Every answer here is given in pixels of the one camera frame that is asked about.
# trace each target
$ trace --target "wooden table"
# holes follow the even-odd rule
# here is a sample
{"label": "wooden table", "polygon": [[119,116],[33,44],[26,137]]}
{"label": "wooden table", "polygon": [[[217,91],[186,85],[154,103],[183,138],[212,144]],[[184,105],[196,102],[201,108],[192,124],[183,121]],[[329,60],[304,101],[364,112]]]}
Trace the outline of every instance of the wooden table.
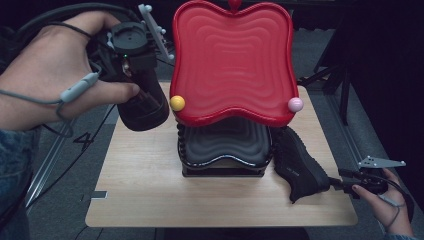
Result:
{"label": "wooden table", "polygon": [[[161,83],[169,92],[169,83]],[[330,177],[337,166],[309,96],[289,124]],[[128,130],[118,120],[87,213],[90,227],[265,227],[354,225],[357,216],[343,191],[289,200],[290,186],[271,163],[262,178],[184,178],[172,113],[158,128]]]}

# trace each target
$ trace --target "person's hand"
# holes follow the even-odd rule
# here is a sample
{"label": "person's hand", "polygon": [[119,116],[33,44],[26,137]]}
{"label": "person's hand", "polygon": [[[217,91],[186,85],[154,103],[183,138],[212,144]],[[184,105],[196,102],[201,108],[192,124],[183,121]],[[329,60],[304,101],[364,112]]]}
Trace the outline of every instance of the person's hand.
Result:
{"label": "person's hand", "polygon": [[[94,36],[119,21],[106,12],[85,12],[65,23]],[[63,26],[43,28],[0,76],[0,89],[43,100],[55,100],[74,85],[90,68],[87,36]],[[66,118],[103,104],[124,103],[139,92],[136,84],[97,81],[84,94],[66,103],[61,114]],[[58,121],[56,105],[42,105],[0,94],[0,129],[28,130],[43,123]]]}
{"label": "person's hand", "polygon": [[[399,184],[399,180],[390,170],[383,169],[386,177]],[[405,204],[405,199],[402,194],[396,190],[393,186],[389,184],[387,192],[384,193],[384,196],[391,199],[392,201],[402,205],[400,207],[400,212],[396,217],[398,211],[397,207],[390,205],[389,203],[380,199],[377,195],[367,191],[365,188],[354,185],[352,189],[363,199],[365,199],[368,204],[371,206],[374,216],[377,220],[383,224],[388,233],[400,234],[413,237],[413,231],[411,224],[408,219],[408,211]]]}

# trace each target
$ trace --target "red plastic plate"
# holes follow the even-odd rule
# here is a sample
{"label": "red plastic plate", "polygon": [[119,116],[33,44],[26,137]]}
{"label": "red plastic plate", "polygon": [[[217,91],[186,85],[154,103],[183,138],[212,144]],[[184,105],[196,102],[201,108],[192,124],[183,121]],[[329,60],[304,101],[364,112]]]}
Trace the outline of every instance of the red plastic plate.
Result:
{"label": "red plastic plate", "polygon": [[170,97],[185,100],[174,111],[186,126],[230,116],[281,127],[294,117],[288,101],[298,97],[291,63],[292,22],[274,3],[242,11],[190,1],[173,22],[176,66]]}

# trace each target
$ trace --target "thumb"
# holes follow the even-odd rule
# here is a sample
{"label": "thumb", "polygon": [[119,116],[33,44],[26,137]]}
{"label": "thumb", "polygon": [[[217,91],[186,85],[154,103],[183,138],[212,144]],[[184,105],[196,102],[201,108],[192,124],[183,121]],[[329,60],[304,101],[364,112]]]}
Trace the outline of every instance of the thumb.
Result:
{"label": "thumb", "polygon": [[102,104],[119,104],[127,102],[140,92],[140,87],[134,83],[111,82],[103,86]]}

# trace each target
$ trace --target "black handheld controller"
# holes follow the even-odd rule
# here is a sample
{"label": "black handheld controller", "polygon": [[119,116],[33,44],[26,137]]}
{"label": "black handheld controller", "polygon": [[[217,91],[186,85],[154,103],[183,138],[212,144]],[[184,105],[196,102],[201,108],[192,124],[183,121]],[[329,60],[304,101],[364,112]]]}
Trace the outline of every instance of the black handheld controller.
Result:
{"label": "black handheld controller", "polygon": [[118,104],[125,126],[146,131],[161,125],[169,116],[166,97],[157,80],[155,41],[143,23],[123,22],[97,36],[97,50],[90,56],[102,67],[106,82],[134,82],[137,96]]}

